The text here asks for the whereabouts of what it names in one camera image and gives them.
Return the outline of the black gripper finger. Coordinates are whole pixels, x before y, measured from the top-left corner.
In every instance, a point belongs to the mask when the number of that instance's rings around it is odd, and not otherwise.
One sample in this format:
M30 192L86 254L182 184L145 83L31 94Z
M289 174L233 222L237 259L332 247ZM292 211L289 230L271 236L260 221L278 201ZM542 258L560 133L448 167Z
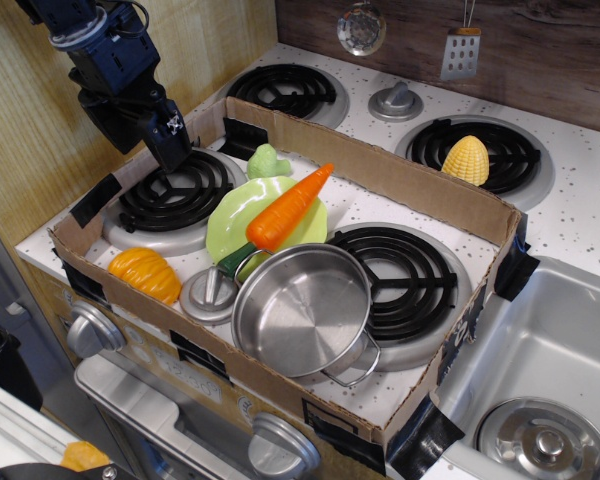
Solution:
M184 119L174 101L160 100L144 116L144 142L165 172L173 172L192 152Z

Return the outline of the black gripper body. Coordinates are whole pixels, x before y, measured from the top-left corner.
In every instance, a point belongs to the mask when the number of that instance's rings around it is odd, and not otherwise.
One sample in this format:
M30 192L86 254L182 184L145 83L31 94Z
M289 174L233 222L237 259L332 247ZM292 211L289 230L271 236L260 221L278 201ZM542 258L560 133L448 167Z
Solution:
M69 57L78 100L104 136L122 153L144 142L144 116L168 99L154 78L160 56L149 35L108 31Z

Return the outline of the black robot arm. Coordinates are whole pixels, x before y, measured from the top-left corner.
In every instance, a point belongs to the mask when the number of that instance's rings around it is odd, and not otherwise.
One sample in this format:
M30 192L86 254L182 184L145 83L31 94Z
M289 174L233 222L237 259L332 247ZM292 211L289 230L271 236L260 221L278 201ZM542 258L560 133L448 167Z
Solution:
M34 25L73 63L69 78L78 101L103 135L122 153L144 143L167 172L192 152L176 103L155 79L161 58L137 1L20 1Z

